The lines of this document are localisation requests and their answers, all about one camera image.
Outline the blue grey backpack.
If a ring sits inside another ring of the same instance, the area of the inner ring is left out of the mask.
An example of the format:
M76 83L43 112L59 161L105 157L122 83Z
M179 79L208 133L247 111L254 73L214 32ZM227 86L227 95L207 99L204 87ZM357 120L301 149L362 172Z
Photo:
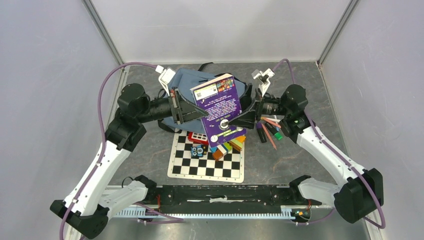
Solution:
M208 62L202 64L198 70L190 70L186 68L174 70L176 73L173 79L168 84L169 90L171 90L173 87L177 87L186 98L188 98L191 102L195 103L191 88L196 87L201 83L207 82L209 80L213 80L217 77L216 74L203 72L204 68L207 65L209 65ZM158 94L159 98L167 98L168 96L169 95L166 94L165 90L164 94ZM169 133L180 133L182 130L199 134L205 133L203 123L200 119L196 119L183 124L176 124L174 123L172 117L166 117L164 119L158 120L157 123L159 128Z

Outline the colourful treehouse book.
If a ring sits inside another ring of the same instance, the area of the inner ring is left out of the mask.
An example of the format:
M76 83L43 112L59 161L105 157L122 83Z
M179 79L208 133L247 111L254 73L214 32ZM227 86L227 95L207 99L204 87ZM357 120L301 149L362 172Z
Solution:
M201 122L210 147L244 136L244 127L230 125L242 113L236 79L225 73L190 89L195 104L207 112Z

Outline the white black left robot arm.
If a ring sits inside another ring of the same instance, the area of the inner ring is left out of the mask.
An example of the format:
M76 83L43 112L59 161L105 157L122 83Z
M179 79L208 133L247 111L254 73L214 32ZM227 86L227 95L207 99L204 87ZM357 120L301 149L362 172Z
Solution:
M63 200L55 200L50 210L84 238L96 238L109 220L130 205L153 203L157 185L144 175L129 185L104 196L104 190L120 165L146 134L144 123L170 117L177 124L207 116L207 111L186 99L177 87L170 96L151 100L138 83L126 85L119 96L118 109L108 127L102 127L102 142L90 167Z

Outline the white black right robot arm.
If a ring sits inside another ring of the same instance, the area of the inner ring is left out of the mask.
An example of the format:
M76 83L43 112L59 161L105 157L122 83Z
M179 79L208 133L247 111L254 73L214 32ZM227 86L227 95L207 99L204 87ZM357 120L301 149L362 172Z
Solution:
M242 113L229 122L231 126L253 129L262 115L282 116L278 124L283 134L311 154L335 180L332 184L309 175L296 178L288 191L293 203L318 201L332 207L348 223L364 219L385 228L382 174L356 163L325 137L305 111L308 99L302 86L291 84L281 97L273 97L248 84L240 101Z

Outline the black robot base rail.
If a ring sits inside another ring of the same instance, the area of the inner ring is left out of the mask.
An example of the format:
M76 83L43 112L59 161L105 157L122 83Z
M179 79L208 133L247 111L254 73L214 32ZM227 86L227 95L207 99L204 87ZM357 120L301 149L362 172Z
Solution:
M135 217L184 219L287 219L305 223L311 209L321 206L304 198L292 184L157 185L148 181L143 200L136 200Z

